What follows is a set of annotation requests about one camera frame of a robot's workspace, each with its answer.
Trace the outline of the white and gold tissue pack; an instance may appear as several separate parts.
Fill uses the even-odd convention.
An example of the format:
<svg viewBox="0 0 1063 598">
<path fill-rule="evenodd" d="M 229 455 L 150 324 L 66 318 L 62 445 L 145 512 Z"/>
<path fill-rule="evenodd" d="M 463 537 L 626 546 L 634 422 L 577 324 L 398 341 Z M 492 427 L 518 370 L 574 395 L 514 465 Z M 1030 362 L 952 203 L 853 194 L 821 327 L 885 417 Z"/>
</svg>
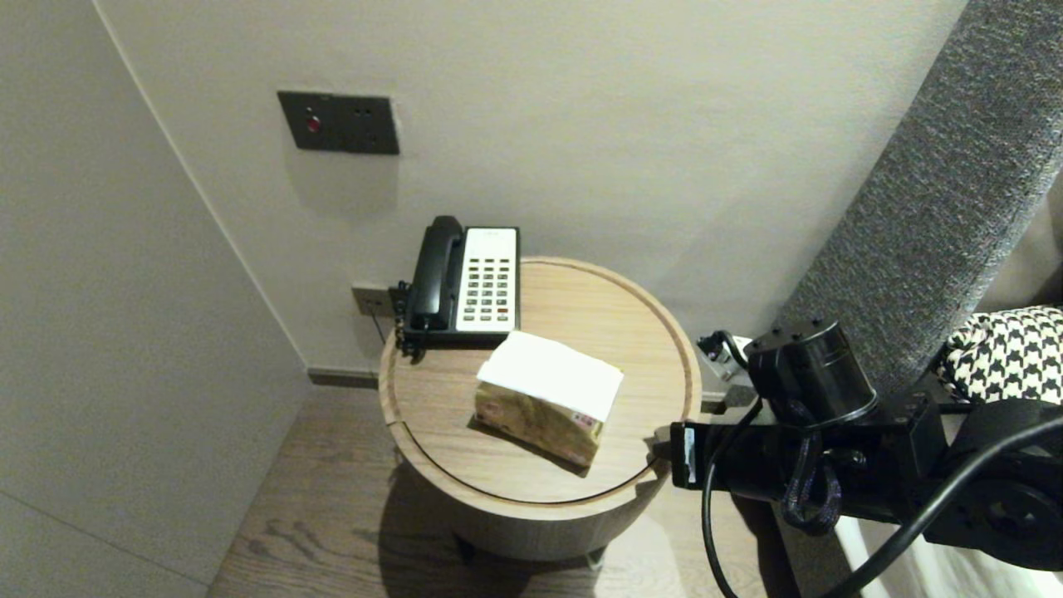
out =
<svg viewBox="0 0 1063 598">
<path fill-rule="evenodd" d="M 473 421 L 583 473 L 595 461 L 624 379 L 597 357 L 513 331 L 476 372 Z"/>
</svg>

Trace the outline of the round wooden side table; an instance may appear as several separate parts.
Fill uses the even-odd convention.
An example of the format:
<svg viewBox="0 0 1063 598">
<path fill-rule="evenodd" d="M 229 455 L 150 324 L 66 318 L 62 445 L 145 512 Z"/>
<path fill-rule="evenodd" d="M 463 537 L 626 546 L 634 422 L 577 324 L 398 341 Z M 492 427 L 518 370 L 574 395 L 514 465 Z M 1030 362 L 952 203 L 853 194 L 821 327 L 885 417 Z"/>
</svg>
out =
<svg viewBox="0 0 1063 598">
<path fill-rule="evenodd" d="M 603 267 L 560 257 L 522 261 L 521 329 L 624 372 L 589 469 L 520 445 L 473 421 L 486 351 L 429 349 L 419 362 L 391 336 L 379 360 L 385 424 L 404 423 L 431 461 L 482 493 L 529 503 L 577 501 L 611 491 L 653 459 L 654 431 L 698 408 L 702 377 L 681 325 L 649 292 Z"/>
</svg>

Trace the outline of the white bed sheet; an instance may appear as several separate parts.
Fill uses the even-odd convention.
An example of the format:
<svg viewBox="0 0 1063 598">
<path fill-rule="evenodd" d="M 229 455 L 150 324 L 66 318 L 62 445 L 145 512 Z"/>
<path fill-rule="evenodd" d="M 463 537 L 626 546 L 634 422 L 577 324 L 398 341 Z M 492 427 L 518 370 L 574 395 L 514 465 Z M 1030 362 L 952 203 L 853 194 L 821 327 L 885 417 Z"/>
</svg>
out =
<svg viewBox="0 0 1063 598">
<path fill-rule="evenodd" d="M 853 571 L 899 526 L 842 517 L 836 539 Z M 1063 598 L 1063 573 L 1026 569 L 919 537 L 861 591 L 862 598 Z"/>
</svg>

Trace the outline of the black and white desk telephone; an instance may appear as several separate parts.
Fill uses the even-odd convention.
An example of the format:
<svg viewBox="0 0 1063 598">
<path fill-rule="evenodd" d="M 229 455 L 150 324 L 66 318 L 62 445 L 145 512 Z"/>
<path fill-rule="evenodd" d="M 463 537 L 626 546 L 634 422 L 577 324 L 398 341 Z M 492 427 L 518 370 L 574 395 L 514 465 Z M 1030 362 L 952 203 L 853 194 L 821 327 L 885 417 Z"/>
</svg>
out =
<svg viewBox="0 0 1063 598">
<path fill-rule="evenodd" d="M 409 328 L 414 280 L 391 288 L 396 345 L 404 355 L 433 348 L 493 348 L 520 328 L 519 228 L 463 227 L 463 260 L 448 330 L 414 332 Z"/>
</svg>

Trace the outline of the black telephone handset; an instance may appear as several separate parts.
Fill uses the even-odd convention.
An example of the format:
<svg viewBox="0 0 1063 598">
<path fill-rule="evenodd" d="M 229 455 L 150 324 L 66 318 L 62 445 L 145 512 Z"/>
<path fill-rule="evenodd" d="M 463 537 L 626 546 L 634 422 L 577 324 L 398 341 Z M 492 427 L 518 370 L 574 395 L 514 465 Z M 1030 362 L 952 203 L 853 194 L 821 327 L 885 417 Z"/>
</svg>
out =
<svg viewBox="0 0 1063 598">
<path fill-rule="evenodd" d="M 414 332 L 448 330 L 457 300 L 465 227 L 454 216 L 438 216 L 426 228 L 409 294 Z"/>
</svg>

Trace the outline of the black white houndstooth pillow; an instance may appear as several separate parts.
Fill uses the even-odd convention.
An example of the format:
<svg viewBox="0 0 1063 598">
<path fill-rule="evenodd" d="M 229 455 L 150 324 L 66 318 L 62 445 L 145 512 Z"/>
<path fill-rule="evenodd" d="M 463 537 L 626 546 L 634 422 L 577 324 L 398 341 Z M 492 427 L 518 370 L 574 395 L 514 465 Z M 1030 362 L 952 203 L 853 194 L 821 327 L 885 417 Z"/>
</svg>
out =
<svg viewBox="0 0 1063 598">
<path fill-rule="evenodd" d="M 1063 406 L 1063 303 L 973 314 L 946 338 L 934 372 L 960 404 Z"/>
</svg>

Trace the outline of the grey fabric bed headboard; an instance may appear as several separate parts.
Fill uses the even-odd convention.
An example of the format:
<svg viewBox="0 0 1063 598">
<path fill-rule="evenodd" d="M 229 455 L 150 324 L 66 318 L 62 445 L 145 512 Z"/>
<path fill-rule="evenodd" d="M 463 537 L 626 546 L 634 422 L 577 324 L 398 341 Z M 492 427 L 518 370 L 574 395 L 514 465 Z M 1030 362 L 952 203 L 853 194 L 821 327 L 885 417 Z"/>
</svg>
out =
<svg viewBox="0 0 1063 598">
<path fill-rule="evenodd" d="M 895 396 L 988 295 L 1061 170 L 1063 0 L 968 0 L 777 321 L 838 321 Z"/>
</svg>

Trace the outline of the grey wall socket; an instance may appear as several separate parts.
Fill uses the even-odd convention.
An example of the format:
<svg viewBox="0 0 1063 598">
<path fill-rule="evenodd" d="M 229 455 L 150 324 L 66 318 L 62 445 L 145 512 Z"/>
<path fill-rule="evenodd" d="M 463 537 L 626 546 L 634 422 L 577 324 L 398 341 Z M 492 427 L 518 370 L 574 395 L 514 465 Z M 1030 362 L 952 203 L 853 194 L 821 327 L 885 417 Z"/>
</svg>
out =
<svg viewBox="0 0 1063 598">
<path fill-rule="evenodd" d="M 350 294 L 364 317 L 394 317 L 394 300 L 387 287 L 354 284 Z"/>
</svg>

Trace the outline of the dark wall switch panel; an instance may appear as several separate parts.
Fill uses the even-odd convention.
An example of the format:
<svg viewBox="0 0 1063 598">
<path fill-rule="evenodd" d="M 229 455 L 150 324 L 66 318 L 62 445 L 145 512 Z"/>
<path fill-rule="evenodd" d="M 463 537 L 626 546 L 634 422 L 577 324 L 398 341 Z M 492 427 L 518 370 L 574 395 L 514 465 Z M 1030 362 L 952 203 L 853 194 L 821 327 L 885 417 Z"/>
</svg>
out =
<svg viewBox="0 0 1063 598">
<path fill-rule="evenodd" d="M 390 155 L 401 153 L 388 97 L 279 91 L 282 114 L 301 150 Z"/>
</svg>

